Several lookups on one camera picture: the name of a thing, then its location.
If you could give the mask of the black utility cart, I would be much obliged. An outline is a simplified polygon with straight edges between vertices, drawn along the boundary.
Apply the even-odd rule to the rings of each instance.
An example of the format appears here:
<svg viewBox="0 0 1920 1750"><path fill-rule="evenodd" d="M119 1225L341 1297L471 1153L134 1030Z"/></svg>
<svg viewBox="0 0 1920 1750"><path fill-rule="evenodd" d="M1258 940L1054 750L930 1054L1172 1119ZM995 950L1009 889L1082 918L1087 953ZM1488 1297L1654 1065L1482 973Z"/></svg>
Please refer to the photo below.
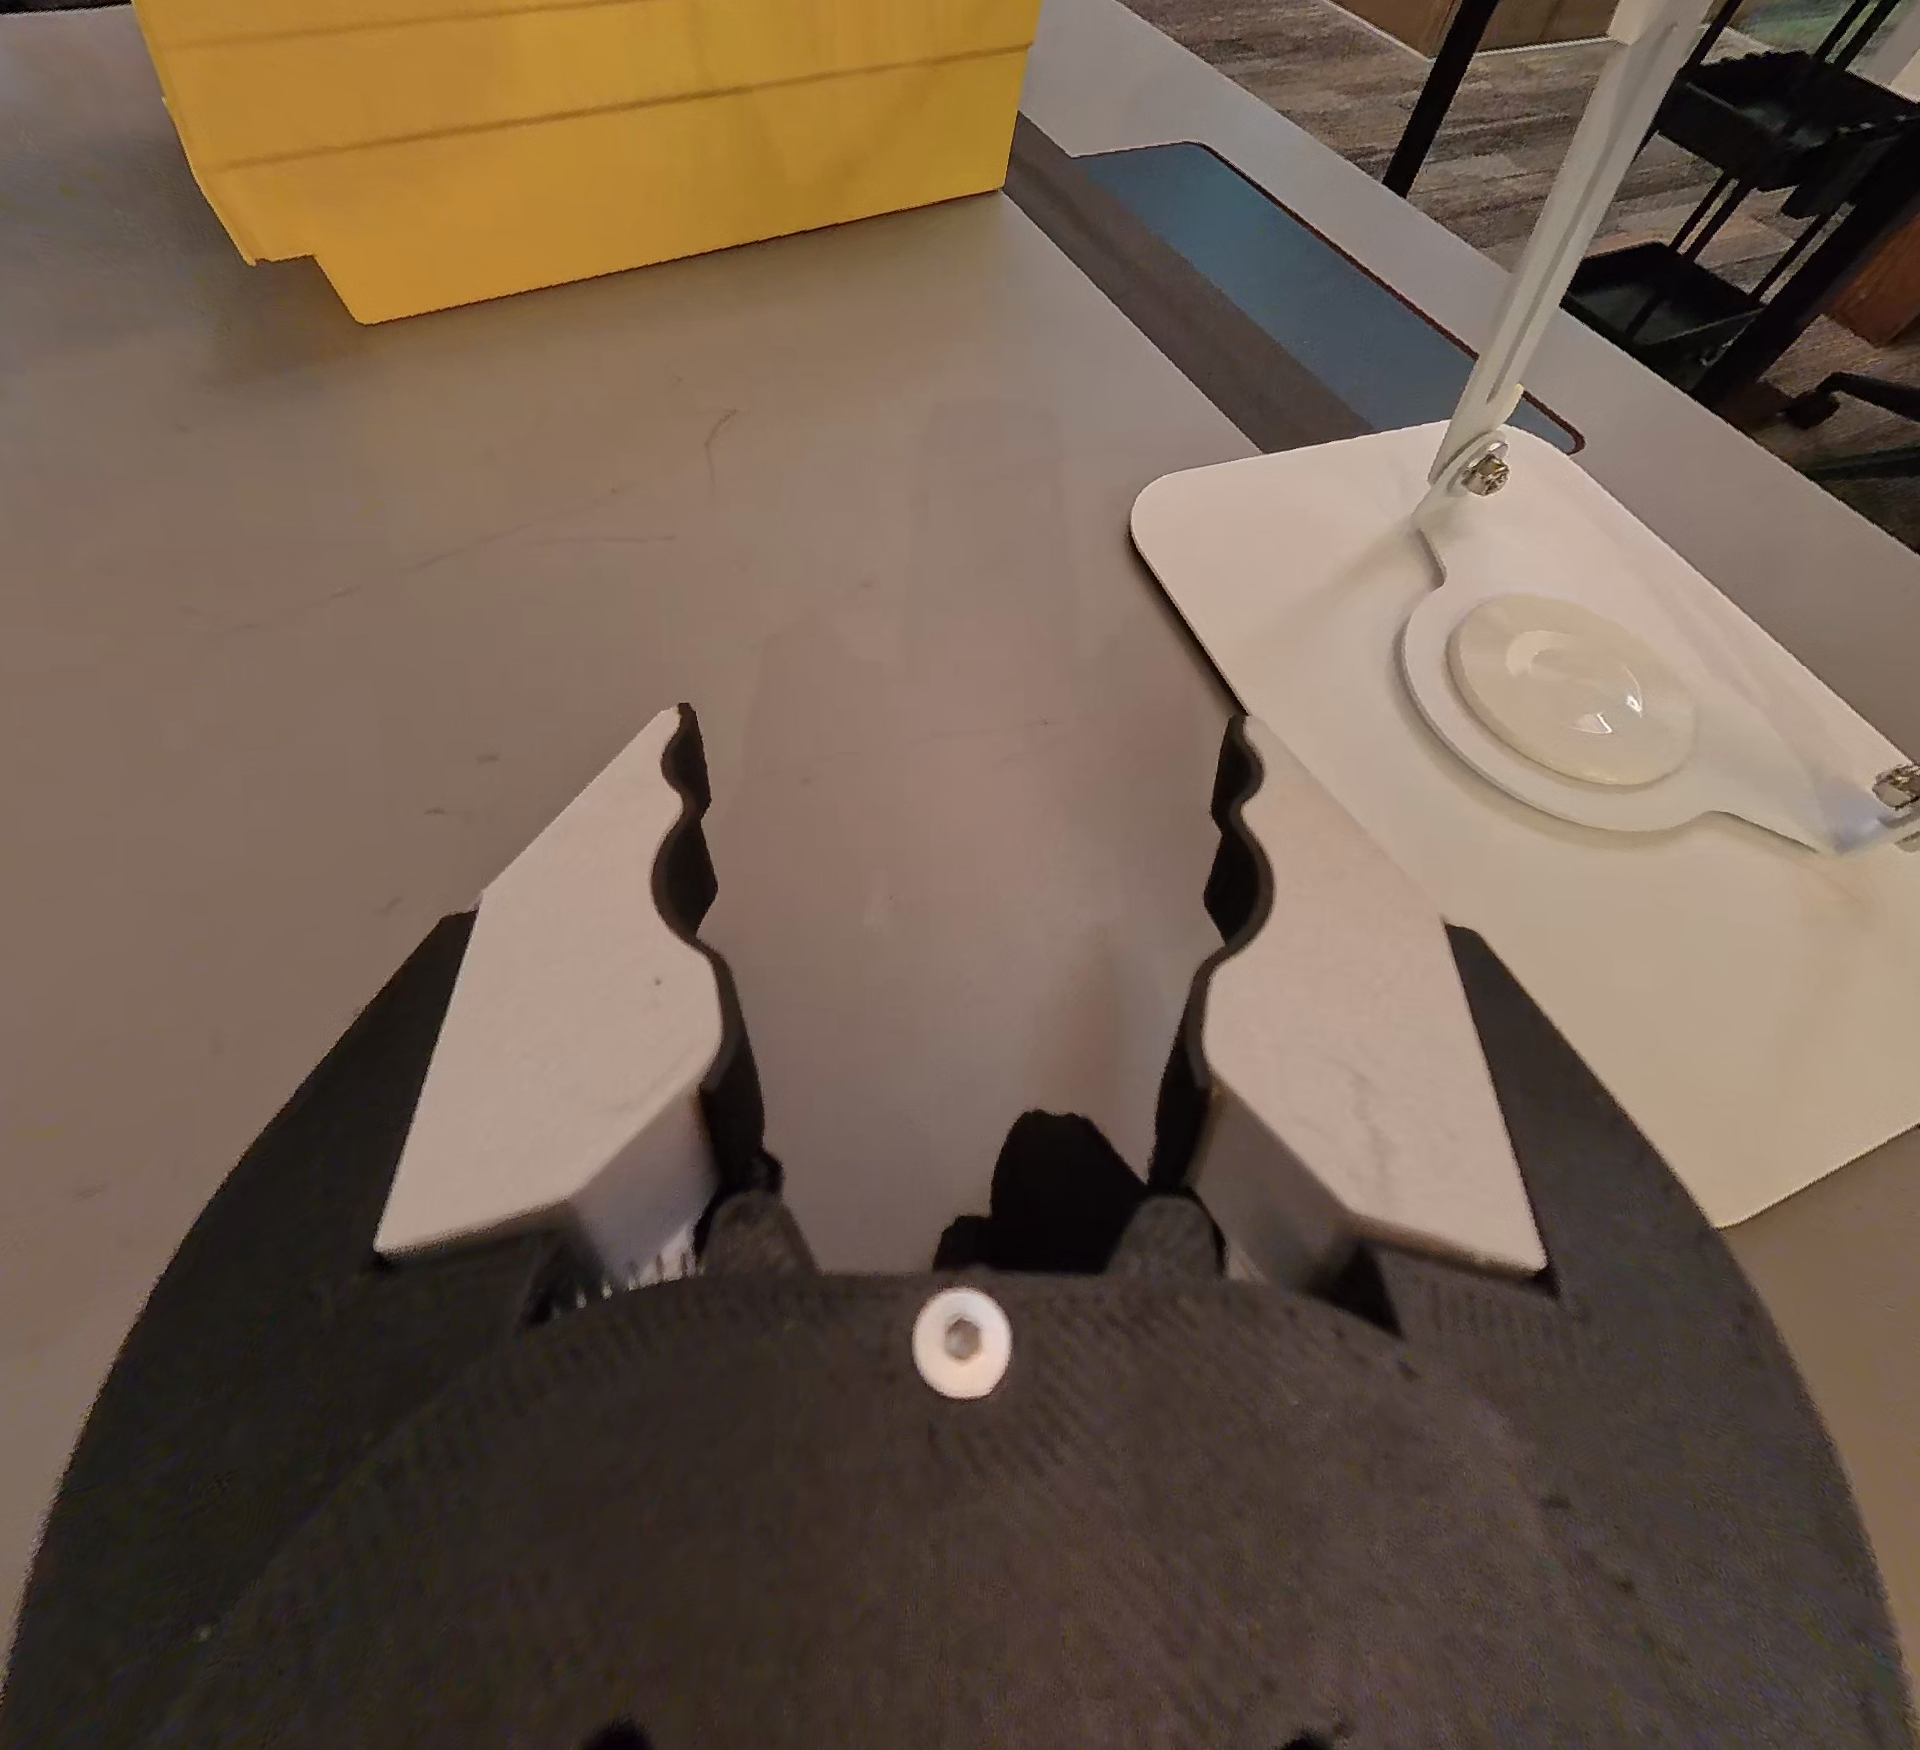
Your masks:
<svg viewBox="0 0 1920 1750"><path fill-rule="evenodd" d="M1916 100L1857 63L1900 0L1854 0L1816 52L1692 61L1653 131L1715 179L1666 241L1586 255L1565 310L1713 407L1761 376L1916 208ZM1776 202L1798 230L1759 281L1708 262L1745 202Z"/></svg>

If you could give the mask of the black pole stand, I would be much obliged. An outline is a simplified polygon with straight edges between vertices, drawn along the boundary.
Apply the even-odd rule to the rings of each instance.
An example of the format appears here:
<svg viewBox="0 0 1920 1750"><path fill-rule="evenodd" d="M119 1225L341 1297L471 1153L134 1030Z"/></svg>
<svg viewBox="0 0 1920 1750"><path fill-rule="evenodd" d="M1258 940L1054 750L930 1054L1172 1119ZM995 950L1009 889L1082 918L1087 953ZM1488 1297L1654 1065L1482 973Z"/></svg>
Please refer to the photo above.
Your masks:
<svg viewBox="0 0 1920 1750"><path fill-rule="evenodd" d="M1383 185L1406 199L1420 177L1428 153L1475 63L1502 0L1461 0L1453 21L1434 52L1433 65L1406 118L1403 136L1380 177Z"/></svg>

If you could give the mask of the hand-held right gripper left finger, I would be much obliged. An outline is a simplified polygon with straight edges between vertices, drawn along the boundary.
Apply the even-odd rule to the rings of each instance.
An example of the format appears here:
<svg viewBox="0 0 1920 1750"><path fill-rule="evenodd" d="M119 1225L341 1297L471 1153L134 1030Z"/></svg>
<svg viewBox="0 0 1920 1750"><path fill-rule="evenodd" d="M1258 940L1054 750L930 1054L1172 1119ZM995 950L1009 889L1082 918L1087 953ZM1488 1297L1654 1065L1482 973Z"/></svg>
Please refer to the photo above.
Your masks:
<svg viewBox="0 0 1920 1750"><path fill-rule="evenodd" d="M715 1212L780 1185L716 900L698 712L666 706L471 918L375 1249L550 1234L589 1285L698 1272Z"/></svg>

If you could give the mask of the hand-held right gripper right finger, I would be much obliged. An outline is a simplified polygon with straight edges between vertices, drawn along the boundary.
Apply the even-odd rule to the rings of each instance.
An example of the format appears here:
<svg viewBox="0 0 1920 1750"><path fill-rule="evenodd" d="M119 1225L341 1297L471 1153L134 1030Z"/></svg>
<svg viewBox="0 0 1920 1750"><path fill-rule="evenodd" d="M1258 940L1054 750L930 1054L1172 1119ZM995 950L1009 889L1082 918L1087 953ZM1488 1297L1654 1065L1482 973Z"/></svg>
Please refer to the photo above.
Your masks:
<svg viewBox="0 0 1920 1750"><path fill-rule="evenodd" d="M1175 1026L1148 1185L1229 1267L1327 1290L1393 1248L1513 1282L1548 1251L1447 924L1258 716L1217 757L1217 946Z"/></svg>

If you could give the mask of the white tablet stand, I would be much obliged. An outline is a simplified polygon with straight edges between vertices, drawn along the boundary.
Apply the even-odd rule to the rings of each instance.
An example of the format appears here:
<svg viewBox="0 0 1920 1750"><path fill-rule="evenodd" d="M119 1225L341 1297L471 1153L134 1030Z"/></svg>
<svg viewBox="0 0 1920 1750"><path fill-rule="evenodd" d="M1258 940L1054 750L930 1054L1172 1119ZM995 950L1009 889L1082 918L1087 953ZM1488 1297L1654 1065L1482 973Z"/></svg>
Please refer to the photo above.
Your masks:
<svg viewBox="0 0 1920 1750"><path fill-rule="evenodd" d="M1610 58L1449 423L1153 482L1130 531L1238 706L1500 953L1719 1225L1916 1128L1916 598L1882 734L1772 629L1819 493L1643 418L1599 482L1525 378L1715 0L1620 0Z"/></svg>

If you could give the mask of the yellow plastic bin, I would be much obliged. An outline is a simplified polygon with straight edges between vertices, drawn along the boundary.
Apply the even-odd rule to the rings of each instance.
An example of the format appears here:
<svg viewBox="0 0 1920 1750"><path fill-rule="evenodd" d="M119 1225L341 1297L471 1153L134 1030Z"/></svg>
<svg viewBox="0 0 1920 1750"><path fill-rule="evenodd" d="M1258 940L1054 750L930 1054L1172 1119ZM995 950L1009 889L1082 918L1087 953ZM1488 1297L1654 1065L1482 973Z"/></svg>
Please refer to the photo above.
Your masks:
<svg viewBox="0 0 1920 1750"><path fill-rule="evenodd" d="M204 199L380 323L997 191L1045 0L131 0Z"/></svg>

